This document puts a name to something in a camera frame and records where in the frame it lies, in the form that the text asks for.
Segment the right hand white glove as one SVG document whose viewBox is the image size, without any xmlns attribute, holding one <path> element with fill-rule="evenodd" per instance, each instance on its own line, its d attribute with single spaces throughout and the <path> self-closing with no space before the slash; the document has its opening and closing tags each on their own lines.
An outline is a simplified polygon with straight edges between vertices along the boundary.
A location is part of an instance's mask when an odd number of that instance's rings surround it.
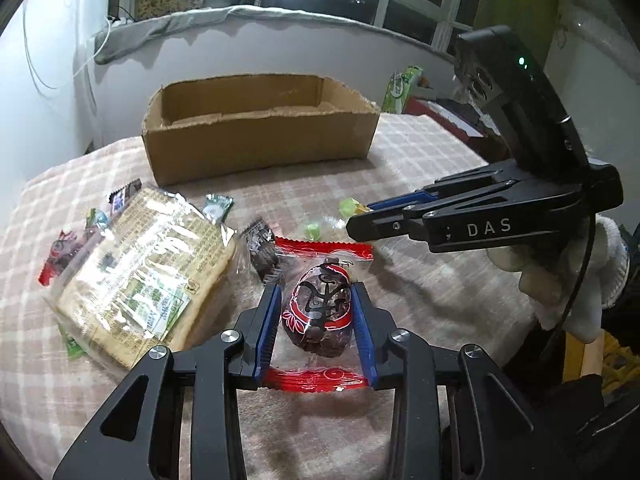
<svg viewBox="0 0 640 480">
<path fill-rule="evenodd" d="M 591 223 L 594 239 L 585 261 Z M 536 256 L 530 246 L 489 248 L 487 255 L 498 269 L 520 276 L 518 289 L 544 330 L 561 325 L 584 344 L 600 336 L 603 311 L 620 298 L 630 269 L 620 227 L 602 214 L 585 221 L 557 256 L 549 249 Z"/>
</svg>

